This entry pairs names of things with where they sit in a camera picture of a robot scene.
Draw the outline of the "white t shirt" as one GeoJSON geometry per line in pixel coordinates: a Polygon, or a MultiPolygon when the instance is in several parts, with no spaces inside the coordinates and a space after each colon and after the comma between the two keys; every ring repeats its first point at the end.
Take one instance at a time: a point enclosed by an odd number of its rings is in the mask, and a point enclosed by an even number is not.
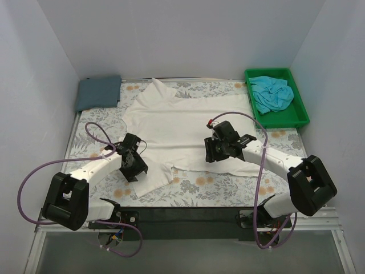
{"type": "Polygon", "coordinates": [[[230,122],[240,135],[256,135],[248,96],[185,99],[176,94],[176,89],[154,79],[122,117],[127,131],[147,143],[142,158],[148,172],[139,175],[133,184],[136,195],[142,197],[169,184],[173,180],[172,168],[256,177],[256,164],[236,158],[205,161],[204,139],[212,134],[206,124],[217,115],[224,114],[222,120],[230,122]]]}

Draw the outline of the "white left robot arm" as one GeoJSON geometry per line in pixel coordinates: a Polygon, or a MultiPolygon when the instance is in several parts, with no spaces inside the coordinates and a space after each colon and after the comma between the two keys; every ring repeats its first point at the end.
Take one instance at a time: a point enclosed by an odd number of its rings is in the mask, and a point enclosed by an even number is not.
{"type": "Polygon", "coordinates": [[[120,204],[100,198],[90,201],[89,190],[114,171],[120,171],[132,183],[148,172],[148,166],[138,153],[142,140],[127,133],[121,142],[107,145],[98,160],[69,174],[58,172],[51,180],[42,208],[42,216],[73,231],[85,222],[102,221],[108,228],[121,223],[120,204]]]}

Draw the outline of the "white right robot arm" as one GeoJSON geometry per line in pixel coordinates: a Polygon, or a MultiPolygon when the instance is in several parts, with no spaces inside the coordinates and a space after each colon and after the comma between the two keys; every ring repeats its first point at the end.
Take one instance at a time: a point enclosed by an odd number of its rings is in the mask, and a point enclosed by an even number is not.
{"type": "Polygon", "coordinates": [[[271,227],[290,213],[313,216],[336,196],[337,188],[317,156],[301,158],[265,148],[249,134],[239,136],[228,121],[210,120],[207,127],[212,130],[212,136],[204,140],[206,162],[236,158],[259,165],[288,183],[288,193],[273,195],[258,205],[252,218],[260,225],[271,227]]]}

